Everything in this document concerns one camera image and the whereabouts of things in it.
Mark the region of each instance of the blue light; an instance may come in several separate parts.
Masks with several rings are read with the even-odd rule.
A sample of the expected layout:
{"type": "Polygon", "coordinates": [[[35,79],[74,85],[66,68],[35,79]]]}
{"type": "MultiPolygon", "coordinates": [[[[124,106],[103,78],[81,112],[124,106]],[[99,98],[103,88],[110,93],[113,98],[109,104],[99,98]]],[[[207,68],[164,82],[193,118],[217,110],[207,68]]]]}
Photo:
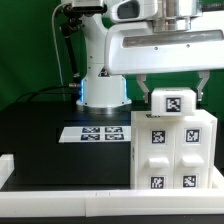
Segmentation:
{"type": "Polygon", "coordinates": [[[125,89],[125,100],[127,101],[127,100],[129,100],[128,99],[128,94],[127,94],[127,80],[126,79],[124,79],[125,81],[124,81],[124,89],[125,89]]]}
{"type": "Polygon", "coordinates": [[[81,81],[81,97],[80,97],[80,101],[83,103],[84,101],[84,80],[81,81]]]}

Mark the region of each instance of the stacked white blocks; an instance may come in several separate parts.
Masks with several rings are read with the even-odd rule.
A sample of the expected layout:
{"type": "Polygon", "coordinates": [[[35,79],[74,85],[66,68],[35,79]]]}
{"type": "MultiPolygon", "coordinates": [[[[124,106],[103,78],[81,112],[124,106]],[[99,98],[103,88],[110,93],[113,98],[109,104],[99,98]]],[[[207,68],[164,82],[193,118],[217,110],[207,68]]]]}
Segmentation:
{"type": "Polygon", "coordinates": [[[190,89],[156,90],[155,98],[153,92],[152,113],[132,112],[132,189],[210,188],[217,119],[195,110],[190,89]],[[181,99],[176,101],[180,116],[166,111],[176,108],[175,100],[164,109],[167,98],[181,99]]]}

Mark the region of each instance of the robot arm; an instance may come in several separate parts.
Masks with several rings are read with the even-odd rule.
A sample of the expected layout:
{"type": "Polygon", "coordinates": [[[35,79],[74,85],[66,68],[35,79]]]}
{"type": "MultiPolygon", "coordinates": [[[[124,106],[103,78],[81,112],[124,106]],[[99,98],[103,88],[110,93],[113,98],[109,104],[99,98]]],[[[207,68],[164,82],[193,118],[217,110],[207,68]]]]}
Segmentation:
{"type": "Polygon", "coordinates": [[[94,113],[112,113],[131,101],[127,98],[123,76],[110,76],[105,70],[104,48],[108,32],[102,23],[107,6],[121,0],[72,0],[66,1],[64,14],[73,31],[82,29],[86,43],[87,73],[81,81],[82,96],[77,100],[81,110],[94,113]]]}
{"type": "Polygon", "coordinates": [[[119,7],[121,11],[122,4],[129,2],[136,1],[125,1],[111,10],[111,19],[120,24],[113,26],[106,37],[106,69],[111,75],[141,76],[198,71],[201,100],[209,70],[224,68],[224,11],[217,11],[223,10],[223,4],[213,5],[209,11],[198,0],[148,1],[155,4],[154,13],[146,11],[149,16],[138,21],[138,17],[119,17],[119,7]]]}
{"type": "Polygon", "coordinates": [[[158,12],[158,0],[125,0],[110,10],[113,22],[152,19],[158,12]]]}

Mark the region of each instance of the cable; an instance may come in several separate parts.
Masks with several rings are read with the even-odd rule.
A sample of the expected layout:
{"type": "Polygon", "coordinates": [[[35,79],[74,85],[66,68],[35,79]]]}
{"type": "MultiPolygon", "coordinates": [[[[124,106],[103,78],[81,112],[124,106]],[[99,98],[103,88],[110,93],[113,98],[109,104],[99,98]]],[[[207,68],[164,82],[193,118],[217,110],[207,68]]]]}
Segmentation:
{"type": "Polygon", "coordinates": [[[69,88],[68,85],[61,85],[61,86],[52,86],[52,87],[47,87],[47,88],[44,88],[44,89],[41,89],[37,92],[35,92],[34,94],[32,94],[28,99],[27,99],[27,102],[30,102],[32,101],[32,99],[34,97],[36,97],[37,95],[39,95],[40,93],[43,93],[43,92],[46,92],[46,91],[50,91],[50,90],[54,90],[54,89],[64,89],[64,88],[69,88]]]}
{"type": "Polygon", "coordinates": [[[58,52],[58,44],[57,44],[57,38],[56,38],[56,32],[55,32],[55,23],[54,23],[54,19],[55,19],[55,15],[58,11],[58,9],[64,5],[68,5],[68,3],[62,3],[60,5],[58,5],[55,9],[54,12],[52,14],[52,18],[51,18],[51,26],[52,26],[52,33],[53,33],[53,40],[54,40],[54,47],[55,47],[55,53],[56,53],[56,57],[57,57],[57,63],[58,63],[58,70],[59,70],[59,77],[60,77],[60,82],[61,85],[64,85],[64,81],[63,81],[63,75],[62,75],[62,70],[61,70],[61,61],[60,61],[60,57],[59,57],[59,52],[58,52]]]}
{"type": "Polygon", "coordinates": [[[17,99],[16,99],[16,101],[15,101],[15,103],[18,103],[23,97],[25,97],[25,96],[29,96],[29,95],[33,95],[33,94],[36,94],[36,93],[38,93],[38,94],[46,94],[46,95],[50,95],[50,94],[52,94],[52,95],[61,95],[61,94],[65,94],[65,95],[73,95],[74,94],[74,92],[68,92],[68,93],[65,93],[65,92],[63,92],[63,93],[56,93],[56,92],[54,92],[54,93],[46,93],[46,92],[30,92],[30,93],[25,93],[25,94],[23,94],[23,95],[21,95],[20,97],[18,97],[17,99]]]}
{"type": "Polygon", "coordinates": [[[18,97],[17,99],[16,99],[16,101],[15,102],[18,102],[21,98],[23,98],[24,96],[28,96],[28,95],[31,95],[32,94],[32,96],[33,95],[38,95],[38,94],[40,94],[40,93],[43,93],[43,92],[46,92],[46,91],[49,91],[49,90],[55,90],[55,89],[64,89],[64,88],[69,88],[69,85],[62,85],[62,86],[51,86],[51,87],[47,87],[47,88],[43,88],[43,89],[40,89],[40,90],[38,90],[38,91],[36,91],[36,92],[29,92],[29,93],[25,93],[25,94],[23,94],[23,95],[21,95],[20,97],[18,97]]]}

